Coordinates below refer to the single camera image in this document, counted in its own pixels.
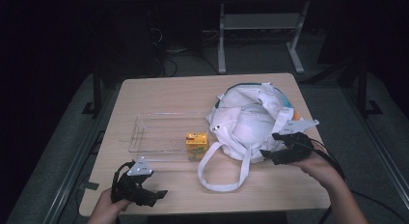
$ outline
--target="small orange box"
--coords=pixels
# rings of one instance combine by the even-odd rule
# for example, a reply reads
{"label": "small orange box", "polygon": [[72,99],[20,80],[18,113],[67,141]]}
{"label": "small orange box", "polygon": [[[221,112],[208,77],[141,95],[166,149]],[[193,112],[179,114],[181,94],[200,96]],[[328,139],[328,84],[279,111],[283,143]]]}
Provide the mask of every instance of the small orange box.
{"label": "small orange box", "polygon": [[202,159],[208,150],[207,133],[187,132],[186,150],[189,160]]}

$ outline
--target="person's left hand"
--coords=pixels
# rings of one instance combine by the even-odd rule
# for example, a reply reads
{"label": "person's left hand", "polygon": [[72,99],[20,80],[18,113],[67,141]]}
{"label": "person's left hand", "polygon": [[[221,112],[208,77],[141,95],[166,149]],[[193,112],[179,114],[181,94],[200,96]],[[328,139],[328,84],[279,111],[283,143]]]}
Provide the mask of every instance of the person's left hand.
{"label": "person's left hand", "polygon": [[121,210],[125,210],[132,202],[128,200],[120,200],[119,202],[112,203],[111,201],[111,188],[108,188],[101,192],[98,202],[95,205],[93,214],[91,214],[89,224],[112,224],[115,223]]}

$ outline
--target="white strap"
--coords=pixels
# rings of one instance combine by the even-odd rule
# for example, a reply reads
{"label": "white strap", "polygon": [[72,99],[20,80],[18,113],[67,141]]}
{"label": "white strap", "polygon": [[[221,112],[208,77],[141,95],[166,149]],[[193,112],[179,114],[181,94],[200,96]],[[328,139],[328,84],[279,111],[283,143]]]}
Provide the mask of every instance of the white strap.
{"label": "white strap", "polygon": [[238,187],[240,187],[243,184],[244,180],[249,175],[251,148],[249,148],[246,154],[244,155],[243,161],[241,163],[240,178],[238,182],[226,183],[226,184],[208,183],[203,177],[204,168],[207,165],[208,161],[211,159],[211,157],[214,155],[214,153],[222,146],[223,144],[220,142],[215,142],[213,145],[211,145],[211,147],[208,149],[208,151],[204,155],[204,158],[199,163],[198,175],[199,175],[199,180],[201,181],[201,184],[204,187],[210,190],[213,190],[213,191],[229,192],[229,191],[236,190]]}

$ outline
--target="dark background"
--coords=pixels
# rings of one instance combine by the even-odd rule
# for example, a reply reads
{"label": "dark background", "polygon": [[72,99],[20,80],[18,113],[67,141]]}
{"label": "dark background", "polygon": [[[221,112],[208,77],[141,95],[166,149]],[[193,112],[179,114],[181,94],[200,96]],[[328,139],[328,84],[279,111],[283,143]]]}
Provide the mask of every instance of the dark background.
{"label": "dark background", "polygon": [[[150,44],[149,27],[161,27],[168,39],[199,51],[202,29],[217,28],[217,4],[161,4],[147,13],[150,6],[118,6],[118,1],[0,0],[0,222],[7,220],[72,96],[94,68],[107,87],[125,78],[155,77],[161,53]],[[310,7],[304,32],[328,33],[320,61],[336,63],[357,42],[363,44],[369,71],[408,115],[409,0],[341,1],[315,0]]]}

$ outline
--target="transparent plastic box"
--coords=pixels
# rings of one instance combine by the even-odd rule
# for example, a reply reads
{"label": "transparent plastic box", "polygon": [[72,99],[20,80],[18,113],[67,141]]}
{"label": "transparent plastic box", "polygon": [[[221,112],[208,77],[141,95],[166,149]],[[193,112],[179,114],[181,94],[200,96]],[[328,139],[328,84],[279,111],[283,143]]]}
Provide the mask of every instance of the transparent plastic box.
{"label": "transparent plastic box", "polygon": [[147,161],[188,161],[187,132],[207,133],[203,113],[139,113],[129,151]]}

